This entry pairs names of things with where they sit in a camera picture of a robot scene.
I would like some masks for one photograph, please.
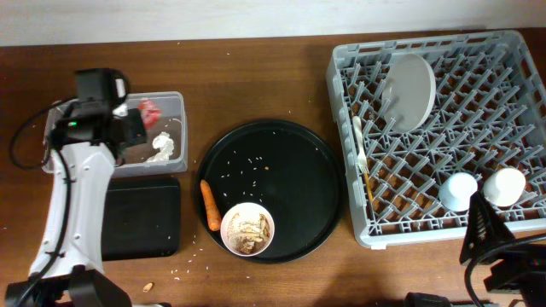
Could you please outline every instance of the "orange carrot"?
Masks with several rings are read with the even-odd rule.
[[[222,217],[214,202],[214,196],[212,196],[211,187],[205,180],[201,180],[201,192],[203,193],[203,200],[205,201],[206,220],[208,221],[208,228],[212,231],[219,231],[220,224],[222,224]]]

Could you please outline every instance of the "plastic bin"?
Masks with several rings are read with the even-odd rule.
[[[381,92],[391,65],[410,53],[431,65],[437,91],[427,121],[400,134],[381,119]],[[508,166],[523,171],[526,190],[514,205],[495,211],[512,231],[546,228],[546,90],[518,32],[341,45],[326,79],[360,245],[384,249],[462,238],[468,211],[445,208],[439,187],[458,171],[481,187]],[[357,167],[353,113],[363,119],[372,203]]]
[[[136,145],[124,151],[125,164],[116,167],[112,177],[168,174],[188,169],[188,125],[182,95],[178,92],[129,94],[126,101],[127,107],[137,108],[141,99],[144,98],[155,102],[161,109],[160,121],[146,131],[148,141],[145,144]],[[49,111],[44,137],[51,131],[54,122],[62,116],[63,111],[64,107],[62,106]],[[144,163],[147,158],[159,152],[152,148],[152,141],[163,131],[169,133],[170,138],[174,141],[175,149],[171,159],[165,162]],[[52,173],[52,162],[45,165],[43,170]]]

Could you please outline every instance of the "white wall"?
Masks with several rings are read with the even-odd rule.
[[[0,45],[546,26],[546,0],[0,0]]]

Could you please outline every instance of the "red wrapper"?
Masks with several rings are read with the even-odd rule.
[[[144,122],[144,128],[146,130],[152,128],[161,117],[161,109],[155,104],[155,102],[145,99],[138,105],[140,110],[140,116]]]

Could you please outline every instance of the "gray dish rack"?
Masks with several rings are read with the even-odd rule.
[[[391,65],[409,53],[431,65],[437,90],[427,121],[400,134],[382,118],[389,101],[382,103],[381,92]],[[514,205],[495,210],[512,231],[546,229],[546,90],[518,32],[341,45],[326,79],[360,245],[385,249],[462,238],[468,212],[443,207],[439,187],[465,171],[481,188],[508,166],[526,175],[526,191]],[[372,203],[357,167],[352,115],[363,119]]]

